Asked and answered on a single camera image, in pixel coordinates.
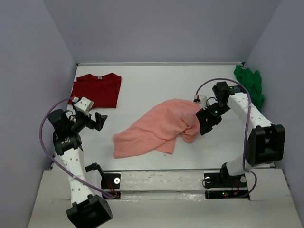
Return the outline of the pink polo shirt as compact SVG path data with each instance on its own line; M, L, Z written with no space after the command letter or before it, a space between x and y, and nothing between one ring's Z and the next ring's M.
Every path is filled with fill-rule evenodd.
M171 99L162 102L128 129L114 135L114 158L139 156L153 150L172 154L177 137L194 142L200 133L196 113L200 105L192 101Z

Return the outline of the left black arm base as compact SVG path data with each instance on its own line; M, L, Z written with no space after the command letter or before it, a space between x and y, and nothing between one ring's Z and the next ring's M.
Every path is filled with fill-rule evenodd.
M86 166L85 171L87 173L98 172L97 183L100 184L101 189L112 195L114 200L121 198L121 174L119 172L104 172L98 163L92 163Z

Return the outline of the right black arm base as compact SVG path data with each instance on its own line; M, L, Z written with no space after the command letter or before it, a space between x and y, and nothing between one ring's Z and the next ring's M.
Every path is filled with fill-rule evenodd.
M219 172L204 173L206 199L250 199L245 174L230 176L224 163Z

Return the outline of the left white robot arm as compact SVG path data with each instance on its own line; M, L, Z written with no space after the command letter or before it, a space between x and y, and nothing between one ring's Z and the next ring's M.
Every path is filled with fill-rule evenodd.
M96 163L85 167L79 132L85 127L102 130L107 116L96 113L95 120L92 120L90 114L76 111L75 116L69 118L65 111L57 109L47 117L54 127L55 152L69 172L71 208L66 211L67 217L77 228L97 228L110 221L113 215L108 202L102 195L94 193L86 181L87 172L100 171L101 167Z

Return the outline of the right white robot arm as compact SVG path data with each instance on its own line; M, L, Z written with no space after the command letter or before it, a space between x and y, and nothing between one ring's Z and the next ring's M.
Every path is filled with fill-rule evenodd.
M201 105L196 113L200 134L209 133L218 125L223 114L233 111L245 126L243 154L222 165L219 182L230 186L253 168L280 161L284 155L285 128L265 118L253 105L249 92L239 83L228 85L227 80L217 82L212 91L215 103L209 104L205 96L195 94L194 102Z

